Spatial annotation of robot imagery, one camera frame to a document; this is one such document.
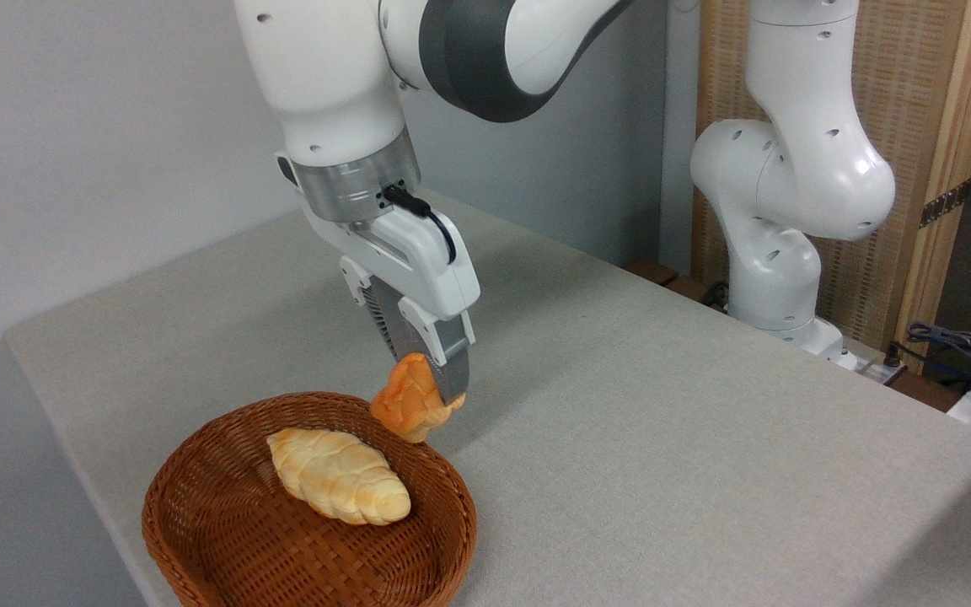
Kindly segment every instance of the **woven screen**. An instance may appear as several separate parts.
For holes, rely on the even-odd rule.
[[[868,137],[893,166],[898,197],[871,238],[814,242],[823,261],[818,314],[874,348],[898,322],[966,8],[967,0],[860,4],[853,94]],[[727,118],[766,120],[744,85],[748,0],[706,0],[702,24],[699,130]],[[697,193],[694,276],[727,280],[727,263],[714,212]]]

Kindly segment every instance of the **glazed bread roll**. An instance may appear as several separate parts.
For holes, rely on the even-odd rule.
[[[443,426],[466,397],[444,405],[425,354],[413,352],[394,366],[389,384],[373,397],[369,412],[405,441],[420,443],[429,431]]]
[[[410,493],[384,454],[354,434],[289,427],[268,439],[287,492],[317,513],[351,525],[388,525],[410,513]]]

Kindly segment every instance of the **wooden panel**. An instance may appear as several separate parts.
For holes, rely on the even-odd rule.
[[[743,83],[747,6],[748,0],[704,2],[699,130],[726,118],[765,120]],[[885,226],[866,241],[816,239],[823,261],[818,311],[848,337],[883,349],[899,325],[906,291],[919,292],[921,279],[931,283],[929,269],[939,273],[937,264],[914,265],[916,250],[936,232],[939,242],[952,242],[956,233],[960,212],[933,223],[936,231],[924,239],[918,228],[925,203],[971,173],[971,0],[862,0],[854,63],[856,108],[894,168],[898,195]],[[721,230],[699,195],[692,261],[702,282],[727,277]]]
[[[951,96],[941,121],[936,149],[936,158],[941,162],[937,162],[931,172],[928,200],[971,176],[971,19],[967,19],[967,23],[968,28],[961,32]],[[917,235],[895,331],[898,339],[904,338],[910,323],[933,323],[936,319],[960,220],[961,208],[957,208],[921,228]]]

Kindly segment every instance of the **orange bread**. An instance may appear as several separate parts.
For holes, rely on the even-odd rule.
[[[443,426],[466,395],[444,405],[425,354],[412,352],[394,366],[389,384],[373,397],[370,412],[390,431],[420,443],[434,427]]]

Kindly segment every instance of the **wooden block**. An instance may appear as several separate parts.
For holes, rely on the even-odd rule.
[[[925,377],[906,370],[895,379],[890,388],[896,389],[902,395],[913,397],[929,407],[936,408],[938,411],[947,412],[951,410],[961,395],[954,389],[949,389],[945,385],[934,383]]]
[[[636,259],[631,264],[624,266],[624,269],[636,274],[637,277],[647,279],[654,284],[663,285],[663,287],[677,280],[679,276],[677,270],[667,268],[662,264],[658,264],[658,262],[650,261],[650,259]]]
[[[701,301],[706,296],[706,292],[709,291],[705,284],[691,279],[691,277],[677,277],[677,280],[666,285],[666,288],[694,301]]]

